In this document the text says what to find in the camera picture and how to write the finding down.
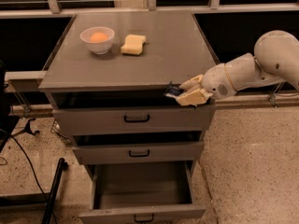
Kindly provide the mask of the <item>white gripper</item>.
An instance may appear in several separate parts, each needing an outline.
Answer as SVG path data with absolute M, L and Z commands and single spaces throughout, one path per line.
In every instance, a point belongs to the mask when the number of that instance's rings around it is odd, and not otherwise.
M 207 70 L 204 76 L 198 75 L 181 83 L 179 87 L 186 91 L 176 98 L 182 106 L 205 104 L 211 96 L 215 100 L 222 100 L 236 94 L 223 63 Z

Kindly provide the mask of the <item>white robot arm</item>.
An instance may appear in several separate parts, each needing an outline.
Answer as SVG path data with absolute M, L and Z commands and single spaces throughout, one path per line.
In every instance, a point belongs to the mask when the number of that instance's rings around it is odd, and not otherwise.
M 299 91 L 299 41 L 287 32 L 275 30 L 262 35 L 254 54 L 246 53 L 220 63 L 182 83 L 184 92 L 176 98 L 182 105 L 201 105 L 234 96 L 247 88 L 286 81 Z

